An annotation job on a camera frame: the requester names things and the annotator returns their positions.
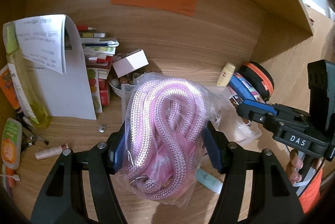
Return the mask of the orange sleeve forearm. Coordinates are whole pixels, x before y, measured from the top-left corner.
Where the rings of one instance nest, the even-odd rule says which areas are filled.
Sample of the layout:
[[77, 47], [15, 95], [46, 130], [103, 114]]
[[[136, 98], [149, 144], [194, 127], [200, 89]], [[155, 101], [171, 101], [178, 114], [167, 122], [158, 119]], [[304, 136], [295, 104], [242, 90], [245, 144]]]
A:
[[320, 200], [322, 173], [323, 169], [318, 172], [314, 180], [305, 189], [304, 193], [299, 197], [299, 202], [305, 214], [308, 214]]

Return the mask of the right hand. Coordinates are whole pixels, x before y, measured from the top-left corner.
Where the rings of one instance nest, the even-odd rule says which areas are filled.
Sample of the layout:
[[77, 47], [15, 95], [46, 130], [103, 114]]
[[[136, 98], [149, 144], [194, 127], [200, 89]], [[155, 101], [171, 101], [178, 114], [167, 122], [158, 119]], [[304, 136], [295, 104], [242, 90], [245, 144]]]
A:
[[[315, 159], [313, 161], [313, 166], [315, 169], [318, 169], [321, 166], [321, 170], [319, 174], [322, 173], [323, 163], [321, 159]], [[289, 180], [292, 185], [298, 183], [302, 180], [301, 174], [299, 174], [299, 170], [303, 167], [303, 160], [299, 158], [298, 151], [296, 149], [292, 149], [290, 151], [290, 161], [286, 166], [286, 174], [289, 177]], [[320, 189], [321, 179], [317, 179], [315, 185], [317, 189]]]

